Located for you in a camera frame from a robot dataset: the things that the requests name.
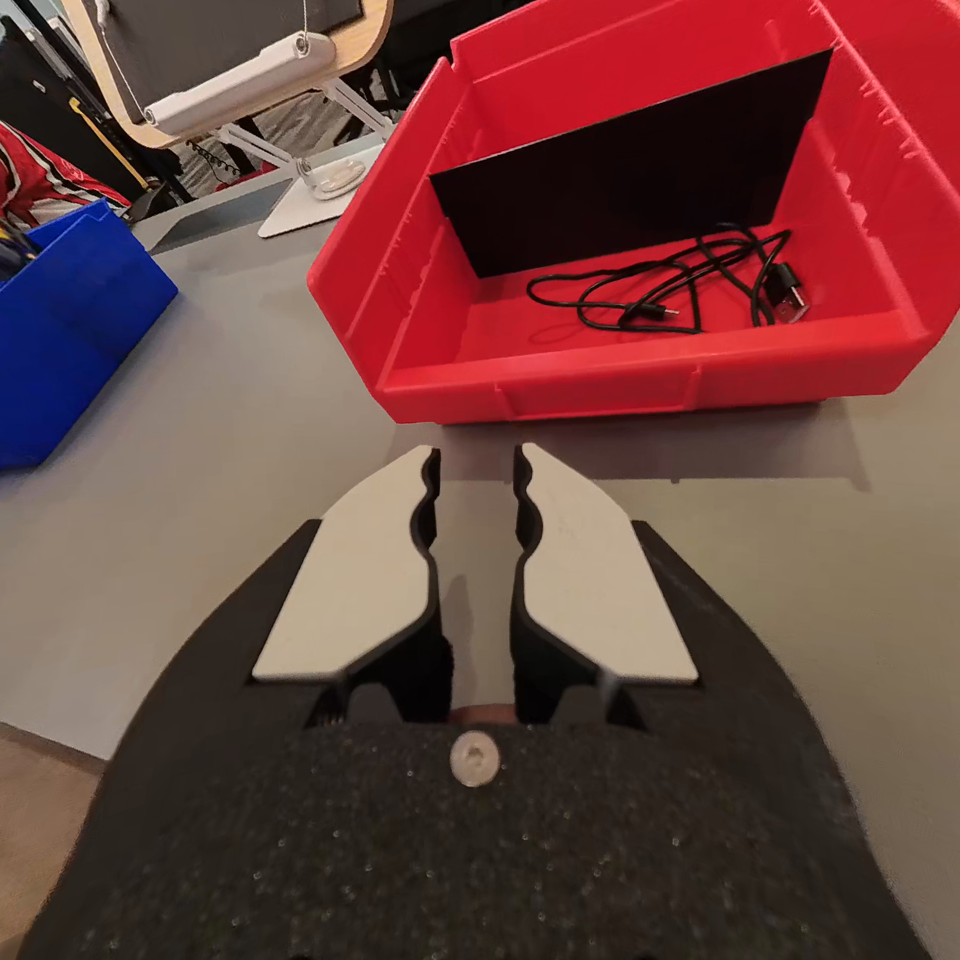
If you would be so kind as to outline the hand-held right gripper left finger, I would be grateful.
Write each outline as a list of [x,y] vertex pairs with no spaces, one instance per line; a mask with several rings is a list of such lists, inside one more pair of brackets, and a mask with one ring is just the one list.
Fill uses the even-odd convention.
[[347,491],[318,523],[251,670],[258,683],[452,686],[437,536],[441,451],[419,445]]

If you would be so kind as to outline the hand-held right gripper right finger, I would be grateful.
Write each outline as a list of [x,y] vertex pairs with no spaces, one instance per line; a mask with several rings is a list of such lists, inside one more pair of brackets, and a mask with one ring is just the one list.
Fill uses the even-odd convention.
[[699,671],[629,515],[534,442],[513,452],[520,555],[511,594],[516,678],[559,698],[592,686],[693,687]]

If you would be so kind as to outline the black bag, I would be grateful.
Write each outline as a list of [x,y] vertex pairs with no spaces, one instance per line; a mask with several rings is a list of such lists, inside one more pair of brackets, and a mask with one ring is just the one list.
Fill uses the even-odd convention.
[[161,184],[169,185],[168,209],[193,200],[176,155],[139,146],[113,119],[99,116],[6,13],[1,37],[1,118],[7,125],[131,202]]

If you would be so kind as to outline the red storage bin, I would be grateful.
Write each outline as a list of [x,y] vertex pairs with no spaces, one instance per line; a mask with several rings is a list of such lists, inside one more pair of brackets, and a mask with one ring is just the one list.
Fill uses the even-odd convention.
[[[831,47],[773,216],[811,308],[760,330],[590,329],[476,275],[429,176]],[[896,390],[958,313],[958,2],[533,2],[451,43],[307,273],[400,424],[654,414]]]

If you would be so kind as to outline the blue storage bin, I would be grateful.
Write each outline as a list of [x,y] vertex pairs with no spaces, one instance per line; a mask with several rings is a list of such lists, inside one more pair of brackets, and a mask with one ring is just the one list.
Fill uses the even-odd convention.
[[1,287],[1,469],[54,452],[179,290],[104,198],[27,233]]

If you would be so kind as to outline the grey desk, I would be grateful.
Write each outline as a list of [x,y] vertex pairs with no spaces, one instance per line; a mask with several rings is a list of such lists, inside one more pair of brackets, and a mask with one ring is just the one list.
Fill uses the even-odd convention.
[[244,184],[142,224],[179,294],[41,467],[2,476],[2,950],[104,761],[202,621],[305,520],[441,450],[456,707],[505,704],[531,441],[651,523],[779,660],[930,953],[958,958],[958,321],[892,394],[620,419],[395,425],[306,287],[331,224],[258,237]]

